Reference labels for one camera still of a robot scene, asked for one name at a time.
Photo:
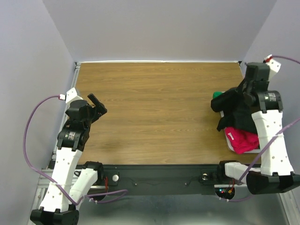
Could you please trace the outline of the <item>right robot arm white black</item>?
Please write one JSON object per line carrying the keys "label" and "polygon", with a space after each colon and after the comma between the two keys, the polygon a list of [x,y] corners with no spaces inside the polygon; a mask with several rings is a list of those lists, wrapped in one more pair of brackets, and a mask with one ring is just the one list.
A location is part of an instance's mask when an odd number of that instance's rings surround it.
{"label": "right robot arm white black", "polygon": [[282,98],[278,91],[268,89],[270,78],[280,66],[272,59],[247,64],[245,77],[235,91],[251,110],[261,151],[248,166],[238,161],[221,161],[216,170],[219,182],[233,179],[237,185],[246,184],[253,195],[285,193],[300,185],[283,134],[295,122],[282,126]]}

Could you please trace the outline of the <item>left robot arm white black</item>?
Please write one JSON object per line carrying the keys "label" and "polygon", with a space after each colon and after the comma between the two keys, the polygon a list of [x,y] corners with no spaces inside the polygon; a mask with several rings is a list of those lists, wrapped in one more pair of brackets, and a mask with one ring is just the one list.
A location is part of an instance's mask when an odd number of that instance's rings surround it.
{"label": "left robot arm white black", "polygon": [[89,139],[92,123],[107,113],[105,106],[89,94],[89,104],[81,97],[66,99],[68,116],[57,137],[56,162],[47,192],[38,209],[32,210],[30,220],[36,225],[76,225],[79,208],[90,187],[104,181],[104,167],[100,162],[86,162],[76,182],[73,176],[85,144]]}

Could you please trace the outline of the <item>black t shirt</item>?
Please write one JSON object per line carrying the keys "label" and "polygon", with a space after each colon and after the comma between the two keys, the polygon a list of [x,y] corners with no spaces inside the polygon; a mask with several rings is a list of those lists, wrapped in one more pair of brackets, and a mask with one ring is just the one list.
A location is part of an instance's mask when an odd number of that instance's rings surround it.
{"label": "black t shirt", "polygon": [[219,120],[217,130],[233,127],[253,134],[257,134],[255,123],[248,105],[243,100],[236,88],[230,88],[211,100],[211,109],[223,112],[224,116]]}

